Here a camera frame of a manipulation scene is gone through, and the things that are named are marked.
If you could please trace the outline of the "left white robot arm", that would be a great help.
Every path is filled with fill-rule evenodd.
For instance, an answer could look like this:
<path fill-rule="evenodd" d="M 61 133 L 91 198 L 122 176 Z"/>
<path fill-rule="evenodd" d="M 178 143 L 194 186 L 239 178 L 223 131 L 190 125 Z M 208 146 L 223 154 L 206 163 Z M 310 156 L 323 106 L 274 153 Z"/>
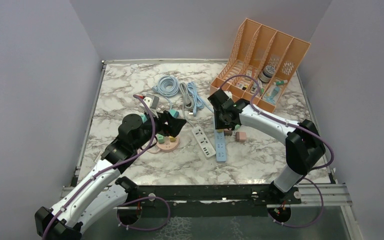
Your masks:
<path fill-rule="evenodd" d="M 34 215 L 36 231 L 44 240 L 79 240 L 99 218 L 118 205 L 137 200 L 137 185 L 127 177 L 120 184 L 105 187 L 152 144 L 156 134 L 176 137 L 187 123 L 169 111 L 148 115 L 131 113 L 122 119 L 117 137 L 105 148 L 101 159 L 77 186 L 52 207 L 41 207 Z"/>

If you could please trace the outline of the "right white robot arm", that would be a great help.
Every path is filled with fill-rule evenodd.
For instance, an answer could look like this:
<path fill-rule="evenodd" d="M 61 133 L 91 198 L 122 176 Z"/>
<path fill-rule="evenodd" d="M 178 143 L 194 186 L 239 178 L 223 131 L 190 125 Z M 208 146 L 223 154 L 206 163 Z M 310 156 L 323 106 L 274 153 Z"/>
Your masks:
<path fill-rule="evenodd" d="M 286 165 L 272 181 L 269 199 L 280 204 L 289 196 L 289 190 L 305 177 L 326 153 L 315 124 L 279 117 L 256 107 L 246 99 L 233 101 L 218 89 L 208 97 L 214 111 L 216 129 L 234 129 L 237 125 L 258 130 L 285 146 Z"/>

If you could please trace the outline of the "yellow charger plug back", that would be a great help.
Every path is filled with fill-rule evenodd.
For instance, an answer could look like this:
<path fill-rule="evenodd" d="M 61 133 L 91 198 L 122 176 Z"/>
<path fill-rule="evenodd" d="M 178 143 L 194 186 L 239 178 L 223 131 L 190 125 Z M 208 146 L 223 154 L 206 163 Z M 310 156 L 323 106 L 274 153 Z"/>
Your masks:
<path fill-rule="evenodd" d="M 174 142 L 177 141 L 177 138 L 176 138 L 176 137 L 173 137 L 173 136 L 169 136 L 168 139 L 169 139 L 169 141 L 172 142 L 172 143 L 174 143 Z"/>

